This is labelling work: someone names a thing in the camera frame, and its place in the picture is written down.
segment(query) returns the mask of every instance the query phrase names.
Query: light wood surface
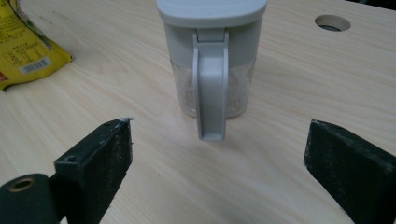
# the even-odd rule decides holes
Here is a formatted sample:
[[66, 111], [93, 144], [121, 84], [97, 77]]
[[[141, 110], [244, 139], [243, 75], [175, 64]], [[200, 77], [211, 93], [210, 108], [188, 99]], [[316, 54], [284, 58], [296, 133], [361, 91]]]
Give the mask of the light wood surface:
[[[153, 0], [21, 1], [74, 61], [0, 92], [0, 184], [54, 173], [100, 124], [134, 117], [134, 162], [102, 223], [352, 223], [307, 172], [311, 119], [396, 155], [396, 12], [337, 0], [270, 0], [247, 111], [226, 141], [183, 115]], [[348, 19], [344, 32], [315, 18]]]

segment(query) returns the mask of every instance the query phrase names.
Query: gray handle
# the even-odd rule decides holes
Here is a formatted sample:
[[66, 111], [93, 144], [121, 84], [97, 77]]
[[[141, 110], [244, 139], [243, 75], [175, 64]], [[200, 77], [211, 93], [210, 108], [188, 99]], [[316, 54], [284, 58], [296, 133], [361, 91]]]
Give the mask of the gray handle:
[[228, 32], [197, 30], [193, 36], [193, 87], [198, 135], [222, 141], [225, 135], [228, 90]]

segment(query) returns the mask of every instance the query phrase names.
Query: white pitcher lid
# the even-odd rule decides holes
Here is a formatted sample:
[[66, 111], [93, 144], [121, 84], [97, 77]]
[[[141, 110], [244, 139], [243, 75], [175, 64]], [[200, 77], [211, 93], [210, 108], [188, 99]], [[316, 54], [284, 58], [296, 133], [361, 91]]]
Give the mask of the white pitcher lid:
[[262, 17], [267, 0], [157, 0], [167, 24], [186, 28], [233, 27]]

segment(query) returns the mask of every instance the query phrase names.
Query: yellow snack bag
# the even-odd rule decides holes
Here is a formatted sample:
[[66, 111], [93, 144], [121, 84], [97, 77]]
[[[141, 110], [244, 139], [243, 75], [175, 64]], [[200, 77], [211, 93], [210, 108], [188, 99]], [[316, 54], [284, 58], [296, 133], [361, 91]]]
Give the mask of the yellow snack bag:
[[0, 0], [0, 90], [48, 77], [71, 61], [27, 18], [18, 0]]

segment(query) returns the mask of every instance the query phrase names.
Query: hole in table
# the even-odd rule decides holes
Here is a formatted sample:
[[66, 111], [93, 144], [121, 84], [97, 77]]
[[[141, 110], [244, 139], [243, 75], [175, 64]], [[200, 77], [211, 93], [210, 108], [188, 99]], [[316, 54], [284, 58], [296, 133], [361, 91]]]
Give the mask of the hole in table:
[[334, 15], [318, 16], [315, 23], [318, 27], [333, 32], [341, 32], [350, 28], [350, 22], [347, 19]]

